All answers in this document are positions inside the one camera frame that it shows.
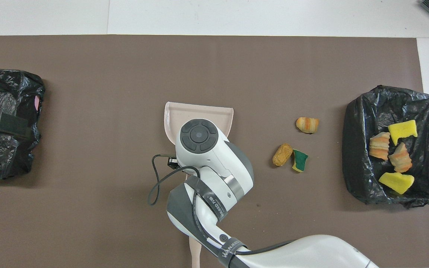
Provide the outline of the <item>beige plastic dustpan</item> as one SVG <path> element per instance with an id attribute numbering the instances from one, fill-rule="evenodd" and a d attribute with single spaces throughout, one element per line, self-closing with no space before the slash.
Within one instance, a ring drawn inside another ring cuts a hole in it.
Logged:
<path id="1" fill-rule="evenodd" d="M 170 142 L 175 144 L 181 127 L 189 120 L 201 118 L 211 121 L 225 136 L 228 136 L 231 131 L 233 116 L 233 108 L 167 102 L 164 114 L 165 134 Z"/>

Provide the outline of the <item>beige hand brush black bristles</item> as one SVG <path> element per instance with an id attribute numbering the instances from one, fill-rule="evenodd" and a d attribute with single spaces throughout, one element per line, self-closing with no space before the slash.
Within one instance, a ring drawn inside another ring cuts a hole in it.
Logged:
<path id="1" fill-rule="evenodd" d="M 189 236 L 189 248 L 191 252 L 192 268 L 200 268 L 201 244 Z"/>

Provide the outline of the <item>orange striped croissant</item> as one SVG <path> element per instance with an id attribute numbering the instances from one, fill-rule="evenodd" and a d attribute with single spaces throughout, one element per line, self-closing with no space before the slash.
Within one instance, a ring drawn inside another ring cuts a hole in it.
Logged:
<path id="1" fill-rule="evenodd" d="M 395 172 L 404 173 L 412 168 L 412 160 L 404 142 L 401 142 L 396 147 L 393 154 L 388 155 L 388 159 L 393 165 Z"/>
<path id="2" fill-rule="evenodd" d="M 296 127 L 303 133 L 316 133 L 319 125 L 320 120 L 318 118 L 299 117 L 296 119 Z"/>

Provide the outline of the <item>pale beige bread chunk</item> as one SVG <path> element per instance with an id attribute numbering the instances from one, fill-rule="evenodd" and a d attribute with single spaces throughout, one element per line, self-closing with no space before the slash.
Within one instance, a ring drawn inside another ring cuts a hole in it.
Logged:
<path id="1" fill-rule="evenodd" d="M 369 139 L 368 155 L 382 159 L 383 161 L 388 160 L 390 136 L 389 132 L 380 132 L 379 134 L 371 137 Z"/>

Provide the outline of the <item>yellow notched sponge piece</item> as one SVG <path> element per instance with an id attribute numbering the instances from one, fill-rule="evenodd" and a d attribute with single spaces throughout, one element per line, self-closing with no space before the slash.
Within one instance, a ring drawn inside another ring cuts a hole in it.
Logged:
<path id="1" fill-rule="evenodd" d="M 390 124 L 388 127 L 390 137 L 395 146 L 398 145 L 399 139 L 410 136 L 418 137 L 417 126 L 415 120 Z"/>

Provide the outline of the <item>black bag-lined bin pink spot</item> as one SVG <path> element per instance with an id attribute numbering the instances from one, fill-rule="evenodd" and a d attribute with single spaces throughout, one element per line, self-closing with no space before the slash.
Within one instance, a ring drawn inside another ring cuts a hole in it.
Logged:
<path id="1" fill-rule="evenodd" d="M 38 122 L 45 92 L 40 76 L 0 69 L 0 112 L 27 119 L 31 129 L 29 139 L 0 133 L 0 181 L 31 171 L 32 151 L 41 139 Z"/>

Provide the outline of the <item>brown table mat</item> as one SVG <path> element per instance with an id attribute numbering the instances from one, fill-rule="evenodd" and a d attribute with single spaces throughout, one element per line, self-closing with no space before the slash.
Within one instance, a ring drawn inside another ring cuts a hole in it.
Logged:
<path id="1" fill-rule="evenodd" d="M 150 160 L 172 154 L 166 102 L 232 107 L 228 139 L 252 190 L 220 223 L 248 247 L 338 236 L 380 267 L 429 267 L 429 205 L 365 205 L 346 189 L 349 102 L 378 85 L 423 90 L 414 38 L 0 36 L 0 68 L 46 86 L 29 174 L 0 182 L 0 268 L 184 268 L 188 239 L 157 205 Z M 316 133 L 296 127 L 318 118 Z M 281 144 L 305 171 L 272 158 Z"/>

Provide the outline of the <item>brown oval bread roll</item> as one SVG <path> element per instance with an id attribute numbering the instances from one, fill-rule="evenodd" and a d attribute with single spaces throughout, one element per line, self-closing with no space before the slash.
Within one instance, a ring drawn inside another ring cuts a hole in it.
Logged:
<path id="1" fill-rule="evenodd" d="M 290 144 L 281 144 L 272 158 L 273 165 L 277 167 L 283 166 L 291 158 L 292 154 L 293 148 Z"/>

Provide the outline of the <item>green and yellow sponge piece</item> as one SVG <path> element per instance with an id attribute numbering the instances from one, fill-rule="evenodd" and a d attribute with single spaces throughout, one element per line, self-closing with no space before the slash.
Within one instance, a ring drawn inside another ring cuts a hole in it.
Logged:
<path id="1" fill-rule="evenodd" d="M 308 155 L 303 153 L 302 151 L 298 151 L 293 149 L 293 170 L 297 172 L 305 171 L 305 163 L 308 159 Z"/>

